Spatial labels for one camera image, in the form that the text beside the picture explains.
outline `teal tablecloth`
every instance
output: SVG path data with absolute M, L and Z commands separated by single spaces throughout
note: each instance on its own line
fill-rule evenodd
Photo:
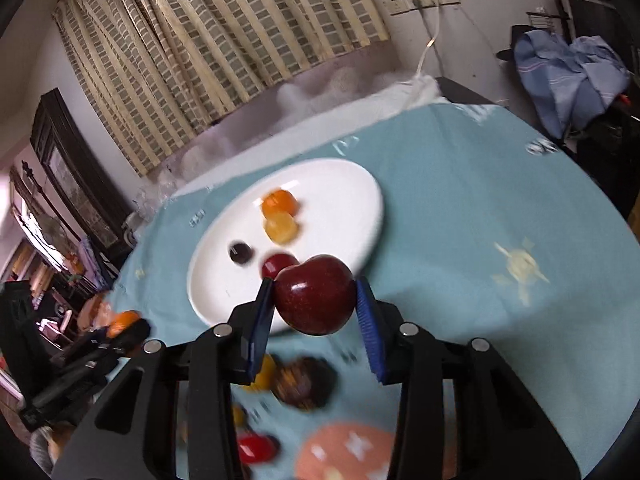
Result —
M 437 338 L 491 341 L 586 475 L 640 398 L 640 247 L 623 219 L 563 153 L 528 153 L 539 134 L 499 107 L 430 105 L 353 135 L 340 155 L 367 168 L 385 200 L 383 233 L 364 272 L 375 295 Z M 194 339 L 206 327 L 190 307 L 186 272 L 208 225 L 271 171 L 337 155 L 329 143 L 169 201 L 129 257 L 111 295 L 115 309 L 141 310 L 168 345 Z M 508 266 L 526 261 L 536 274 Z M 327 409 L 303 413 L 271 394 L 235 392 L 254 430 L 282 443 L 276 462 L 254 468 L 256 479 L 290 478 L 298 447 L 329 420 L 394 430 L 398 389 L 375 383 L 353 321 L 330 338 L 270 340 L 285 359 L 318 354 L 337 367 Z M 357 362 L 340 357 L 348 352 Z

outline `white cable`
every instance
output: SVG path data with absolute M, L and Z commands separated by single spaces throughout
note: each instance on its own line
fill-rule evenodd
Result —
M 424 50 L 422 51 L 422 55 L 420 56 L 420 62 L 418 63 L 418 68 L 415 71 L 415 75 L 419 76 L 422 73 L 422 66 L 424 65 L 424 60 L 427 57 L 427 52 L 429 51 L 429 49 L 433 46 L 433 44 L 436 42 L 436 39 L 438 38 L 438 34 L 440 33 L 440 4 L 438 4 L 436 6 L 436 32 L 433 35 L 433 37 L 429 40 L 429 42 L 427 43 L 427 46 L 424 48 Z

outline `blue cloth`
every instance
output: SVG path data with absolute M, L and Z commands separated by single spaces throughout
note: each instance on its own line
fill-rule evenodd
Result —
M 556 139 L 570 121 L 584 128 L 602 115 L 628 85 L 622 60 L 600 36 L 577 38 L 568 46 L 557 34 L 532 30 L 513 53 L 540 120 Z
M 586 475 L 640 398 L 640 246 L 625 221 L 563 153 L 527 153 L 539 134 L 500 107 L 429 105 L 353 135 L 359 142 L 344 142 L 339 155 L 367 168 L 385 200 L 364 270 L 376 297 L 437 338 L 491 341 Z M 122 269 L 116 310 L 141 310 L 168 345 L 194 339 L 206 327 L 191 309 L 186 273 L 209 224 L 271 171 L 337 155 L 329 143 L 167 203 Z M 282 443 L 275 462 L 254 468 L 257 480 L 290 478 L 299 446 L 330 420 L 394 430 L 399 391 L 368 371 L 354 319 L 325 338 L 272 337 L 268 350 L 284 360 L 323 356 L 340 383 L 329 406 L 311 413 L 234 391 L 252 428 Z M 349 352 L 357 362 L 342 358 Z

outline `dark wooden frame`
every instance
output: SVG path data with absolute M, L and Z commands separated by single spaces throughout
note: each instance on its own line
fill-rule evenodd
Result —
M 119 267 L 130 251 L 124 242 L 122 225 L 132 212 L 132 207 L 118 192 L 82 138 L 57 88 L 40 98 L 40 104 L 33 119 L 30 140 L 47 177 L 82 230 L 87 233 L 96 248 Z M 54 148 L 60 152 L 89 202 L 118 237 L 118 241 L 110 247 L 104 247 L 94 235 L 51 171 L 49 162 Z

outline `red fruit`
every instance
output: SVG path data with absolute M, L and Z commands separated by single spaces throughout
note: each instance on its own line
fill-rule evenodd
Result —
M 286 269 L 289 266 L 297 265 L 300 262 L 298 259 L 289 253 L 275 253 L 268 256 L 262 264 L 262 270 L 260 275 L 262 278 L 276 279 L 276 276 L 282 269 Z
M 238 454 L 243 464 L 268 462 L 278 452 L 272 438 L 251 433 L 238 439 Z
M 349 267 L 327 254 L 282 270 L 273 294 L 282 319 L 309 335 L 340 330 L 356 306 L 356 284 Z

